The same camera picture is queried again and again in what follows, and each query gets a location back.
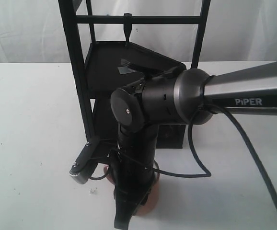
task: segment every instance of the metal frame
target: metal frame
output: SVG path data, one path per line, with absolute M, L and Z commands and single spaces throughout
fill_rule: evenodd
M 78 24 L 89 24 L 91 46 L 96 42 L 94 24 L 124 24 L 124 16 L 93 15 L 91 0 L 86 0 L 88 15 L 76 15 L 81 0 L 58 0 L 69 51 L 72 71 L 78 92 L 78 99 L 87 140 L 94 136 L 92 107 L 85 78 L 86 60 L 83 58 Z M 131 16 L 132 24 L 198 24 L 191 68 L 197 68 L 208 17 L 210 0 L 203 0 L 199 16 Z

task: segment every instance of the white curtain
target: white curtain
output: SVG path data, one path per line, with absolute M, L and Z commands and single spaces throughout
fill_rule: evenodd
M 199 15 L 200 0 L 92 0 L 95 15 Z M 77 14 L 87 14 L 85 0 Z M 83 54 L 90 35 L 80 25 Z M 95 25 L 97 40 L 123 41 L 122 25 Z M 196 25 L 133 25 L 130 40 L 190 61 Z M 277 60 L 277 0 L 212 0 L 201 61 Z M 0 62 L 69 62 L 58 0 L 0 0 Z

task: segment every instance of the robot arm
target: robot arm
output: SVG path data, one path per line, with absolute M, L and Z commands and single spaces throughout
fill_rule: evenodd
M 197 108 L 210 103 L 231 113 L 277 115 L 277 62 L 211 77 L 200 69 L 145 75 L 112 93 L 111 107 L 119 123 L 118 151 L 124 153 L 112 161 L 115 228 L 127 229 L 148 198 L 155 180 L 150 167 L 159 124 L 189 124 Z M 203 124 L 219 112 L 214 107 L 198 112 L 194 124 Z

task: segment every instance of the small white debris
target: small white debris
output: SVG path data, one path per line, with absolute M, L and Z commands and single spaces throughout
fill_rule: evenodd
M 90 194 L 97 194 L 97 187 L 90 189 Z

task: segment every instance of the white table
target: white table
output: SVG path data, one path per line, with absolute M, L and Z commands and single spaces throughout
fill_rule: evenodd
M 267 62 L 202 62 L 221 74 Z M 277 189 L 277 117 L 237 115 Z M 113 186 L 79 185 L 69 169 L 85 134 L 69 63 L 0 64 L 0 230 L 113 229 Z M 223 115 L 194 127 L 211 178 L 160 179 L 156 209 L 130 230 L 277 229 L 277 212 L 251 156 Z M 164 170 L 199 173 L 188 143 L 157 150 Z M 95 175 L 101 175 L 98 167 Z M 89 190 L 97 187 L 97 194 Z

